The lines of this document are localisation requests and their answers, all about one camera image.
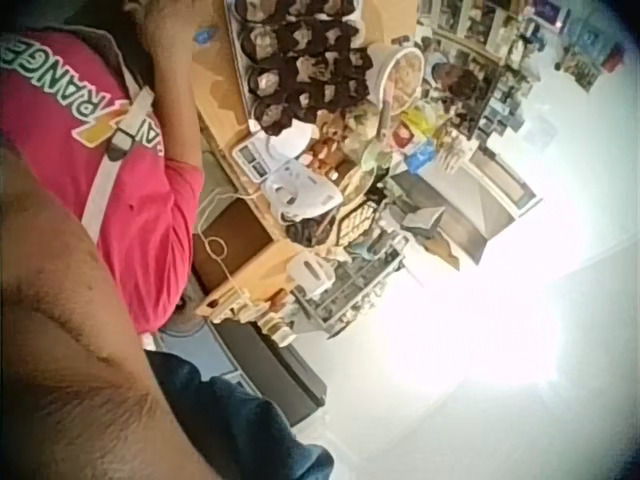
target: pink t-shirt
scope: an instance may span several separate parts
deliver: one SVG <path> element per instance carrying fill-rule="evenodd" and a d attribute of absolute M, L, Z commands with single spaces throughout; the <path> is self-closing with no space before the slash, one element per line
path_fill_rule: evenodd
<path fill-rule="evenodd" d="M 82 217 L 107 140 L 130 104 L 102 59 L 68 33 L 2 38 L 0 128 L 34 175 Z M 164 158 L 149 114 L 109 199 L 98 249 L 139 333 L 171 315 L 193 255 L 200 169 Z"/>

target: white strap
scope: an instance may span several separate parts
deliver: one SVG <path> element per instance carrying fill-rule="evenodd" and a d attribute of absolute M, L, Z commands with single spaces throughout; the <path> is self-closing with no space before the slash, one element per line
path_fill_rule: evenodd
<path fill-rule="evenodd" d="M 107 152 L 100 161 L 100 167 L 93 180 L 82 215 L 82 225 L 95 243 L 98 242 L 100 236 L 100 228 L 107 211 L 111 191 L 122 166 L 122 160 L 135 145 L 136 134 L 140 130 L 147 112 L 151 109 L 152 103 L 153 92 L 149 87 L 144 87 L 131 105 L 127 115 L 118 125 L 116 133 L 109 141 Z"/>

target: hand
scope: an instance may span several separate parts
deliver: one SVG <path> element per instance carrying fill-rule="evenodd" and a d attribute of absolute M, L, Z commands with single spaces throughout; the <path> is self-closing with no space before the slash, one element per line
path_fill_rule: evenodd
<path fill-rule="evenodd" d="M 138 25 L 142 44 L 154 60 L 189 62 L 201 0 L 125 0 L 124 10 Z"/>

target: wooden counter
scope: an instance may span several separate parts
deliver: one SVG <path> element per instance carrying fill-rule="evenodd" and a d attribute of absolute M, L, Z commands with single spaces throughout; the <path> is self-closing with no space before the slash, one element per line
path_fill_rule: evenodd
<path fill-rule="evenodd" d="M 413 35 L 415 32 L 418 0 L 364 1 L 363 20 L 367 44 L 390 42 L 394 38 Z M 192 64 L 193 91 L 204 127 L 203 135 L 212 150 L 218 154 L 223 168 L 239 193 L 252 194 L 258 191 L 258 186 L 231 158 L 232 149 L 249 136 L 249 127 L 233 61 L 224 0 L 213 0 L 206 8 L 207 11 L 201 14 L 202 24 L 214 25 L 218 33 L 210 46 L 196 52 Z M 287 239 L 282 225 L 272 216 L 269 202 L 263 195 L 246 202 L 254 218 L 246 213 L 246 207 L 243 210 L 242 205 L 236 204 L 234 208 L 238 215 L 227 215 L 227 223 L 224 225 L 214 221 L 205 234 L 220 234 L 222 237 L 223 234 L 219 231 L 224 231 L 227 235 L 225 238 L 244 238 L 243 235 L 254 232 L 246 242 L 231 242 L 233 244 L 230 245 L 229 241 L 225 241 L 229 247 L 229 255 L 224 263 L 232 271 L 235 284 L 247 289 L 254 299 L 265 300 L 279 289 L 290 289 L 293 286 L 287 278 L 286 265 L 302 251 L 302 247 Z M 244 212 L 243 219 L 238 218 L 240 212 Z M 222 268 L 207 254 L 200 239 L 194 238 L 194 268 L 203 286 L 211 292 L 208 297 L 208 301 L 211 301 L 226 293 L 233 285 L 229 281 L 221 284 L 221 278 L 226 278 L 226 275 L 222 277 Z M 249 245 L 247 242 L 254 238 L 262 240 Z M 250 252 L 250 258 L 244 258 L 244 252 Z"/>

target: counter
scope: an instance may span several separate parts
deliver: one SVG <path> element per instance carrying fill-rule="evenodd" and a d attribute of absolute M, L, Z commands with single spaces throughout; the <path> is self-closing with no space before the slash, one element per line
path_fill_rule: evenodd
<path fill-rule="evenodd" d="M 364 0 L 365 43 L 390 42 L 415 32 L 418 0 Z M 192 63 L 195 101 L 201 117 L 203 136 L 229 175 L 239 193 L 258 190 L 231 158 L 232 149 L 249 135 L 233 53 L 225 19 L 224 0 L 214 0 L 202 14 L 202 23 L 214 25 L 218 32 L 212 44 L 200 49 Z M 262 195 L 236 200 L 224 218 L 216 219 L 205 234 L 225 240 L 229 254 L 223 261 L 235 284 L 247 289 L 255 300 L 266 300 L 279 289 L 293 286 L 286 265 L 302 247 L 289 241 L 282 225 L 271 215 L 269 202 Z M 211 292 L 207 301 L 219 298 L 232 288 L 221 267 L 195 240 L 194 268 L 201 284 Z"/>

